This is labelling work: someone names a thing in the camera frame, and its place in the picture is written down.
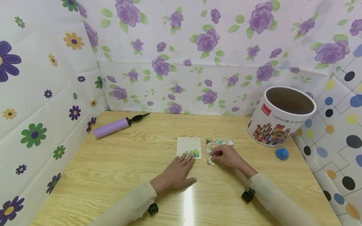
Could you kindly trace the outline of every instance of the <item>illustrated buildings print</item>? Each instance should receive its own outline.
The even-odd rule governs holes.
[[[272,130],[270,123],[261,127],[257,125],[256,130],[253,133],[255,139],[259,142],[271,145],[277,145],[284,143],[293,133],[290,133],[290,129],[283,131],[285,126],[277,124]]]

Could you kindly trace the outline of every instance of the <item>purple flower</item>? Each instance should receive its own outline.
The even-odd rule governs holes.
[[[255,10],[251,13],[251,18],[249,20],[250,28],[258,34],[261,34],[266,29],[269,29],[274,21],[272,10],[273,4],[269,1],[257,4],[255,6]]]
[[[290,70],[290,72],[296,73],[296,74],[300,71],[298,66],[291,67],[291,68],[289,68],[289,70]]]
[[[62,176],[60,173],[58,173],[58,175],[53,176],[51,182],[48,183],[48,189],[46,190],[46,193],[51,194],[51,192],[53,191],[53,189],[55,188],[56,184],[58,183],[61,177]]]
[[[205,94],[201,96],[201,101],[203,101],[204,104],[210,104],[214,103],[217,97],[218,97],[217,92],[213,90],[208,90]]]
[[[136,23],[141,22],[141,12],[133,5],[132,0],[116,0],[115,8],[118,17],[131,27],[135,27]]]
[[[205,83],[208,87],[212,87],[212,81],[211,81],[211,80],[206,79],[206,80],[204,81],[204,83]]]
[[[115,78],[113,76],[108,75],[107,78],[109,81],[116,83]]]
[[[172,89],[174,93],[182,93],[182,87],[179,85],[174,86]]]
[[[312,29],[316,23],[312,19],[308,19],[304,21],[301,25],[299,25],[298,34],[306,34],[309,29]]]
[[[134,71],[128,72],[127,76],[130,78],[131,81],[137,80],[138,73]]]
[[[214,22],[214,24],[219,23],[220,18],[220,12],[217,9],[211,10],[211,20]]]
[[[116,86],[114,90],[112,90],[112,96],[117,98],[118,100],[123,100],[127,98],[127,92],[125,88]]]
[[[80,12],[80,15],[84,18],[87,18],[87,10],[85,10],[85,8],[79,3],[78,3],[78,9],[79,9],[79,12]]]
[[[233,75],[233,76],[231,76],[231,77],[229,77],[227,79],[227,84],[228,85],[235,85],[237,81],[239,81],[239,78],[236,77],[235,75]]]
[[[173,94],[168,94],[167,97],[170,98],[170,100],[172,100],[172,101],[175,100],[175,95],[173,95]]]
[[[184,21],[184,17],[179,12],[174,12],[170,16],[171,27],[181,27],[181,22]]]
[[[27,166],[25,164],[20,165],[19,168],[16,169],[15,174],[20,175],[20,174],[24,173],[24,171],[26,170],[26,167]]]
[[[44,91],[44,96],[45,98],[51,98],[53,96],[53,93],[51,92],[51,90],[46,90]]]
[[[157,74],[168,76],[168,73],[171,71],[171,65],[165,60],[158,56],[152,60],[152,67]]]
[[[352,36],[358,35],[358,33],[362,31],[362,19],[354,20],[354,22],[351,25],[351,29],[349,32],[351,32]]]
[[[275,74],[275,69],[272,68],[271,63],[266,63],[259,67],[256,72],[256,78],[260,81],[268,81],[269,78],[273,77]]]
[[[260,51],[260,48],[258,45],[256,45],[249,49],[248,55],[251,57],[254,57],[254,56],[258,55],[259,51]]]
[[[166,48],[166,43],[164,42],[160,42],[157,45],[157,52],[163,52]]]
[[[20,71],[12,64],[21,63],[21,58],[15,54],[8,54],[11,51],[11,45],[6,41],[0,42],[0,82],[8,80],[8,74],[17,76]]]
[[[72,121],[75,119],[77,120],[78,117],[80,117],[80,109],[79,109],[79,106],[74,106],[73,105],[73,108],[69,109],[69,117],[72,118]]]
[[[3,226],[6,222],[12,221],[16,217],[16,212],[19,212],[23,209],[22,203],[24,198],[19,199],[19,196],[16,196],[13,201],[6,201],[3,204],[3,209],[0,209],[0,225]]]
[[[349,54],[350,50],[347,41],[338,41],[335,44],[325,43],[316,49],[316,56],[314,60],[320,61],[324,64],[334,64],[338,60]]]
[[[181,114],[181,105],[177,103],[173,103],[171,106],[167,108],[167,112],[170,114]]]
[[[198,51],[210,52],[218,44],[220,36],[214,29],[210,29],[206,34],[201,34],[196,38],[196,45]]]
[[[275,58],[275,57],[277,57],[279,54],[281,54],[282,53],[282,49],[281,48],[279,48],[279,49],[274,49],[272,52],[271,52],[271,55],[270,55],[270,59],[272,59],[272,58]]]
[[[191,66],[191,60],[189,60],[189,59],[184,60],[184,65]]]

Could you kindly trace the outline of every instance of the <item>wooden table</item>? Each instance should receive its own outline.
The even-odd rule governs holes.
[[[93,129],[136,114],[104,112]],[[200,137],[202,160],[196,160],[189,172],[197,183],[185,191],[158,196],[159,212],[153,217],[146,213],[130,225],[280,225],[257,199],[246,204],[240,198],[245,188],[233,169],[207,165],[206,139],[227,138],[247,162],[266,173],[316,222],[340,226],[294,140],[284,145],[290,156],[281,161],[276,148],[250,138],[248,122],[246,117],[152,113],[99,140],[91,132],[32,225],[88,225],[134,187],[162,173],[176,156],[177,137]]]

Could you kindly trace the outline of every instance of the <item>yellow flower print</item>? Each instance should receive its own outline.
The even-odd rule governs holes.
[[[14,109],[6,109],[6,111],[3,111],[3,117],[6,119],[13,119],[16,117],[17,112]]]
[[[77,36],[76,33],[66,33],[66,37],[63,38],[63,40],[66,42],[67,47],[72,47],[73,50],[79,50],[82,49],[82,46],[84,46],[84,43],[82,42],[82,37]]]
[[[55,57],[51,54],[48,55],[49,57],[49,62],[54,66],[54,67],[58,67],[58,61],[55,59]]]

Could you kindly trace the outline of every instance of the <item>hand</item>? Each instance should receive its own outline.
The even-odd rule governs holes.
[[[189,155],[187,158],[186,156],[186,153],[181,157],[176,156],[162,174],[150,181],[158,195],[167,189],[185,188],[197,181],[195,177],[186,179],[186,174],[195,163],[193,155]]]

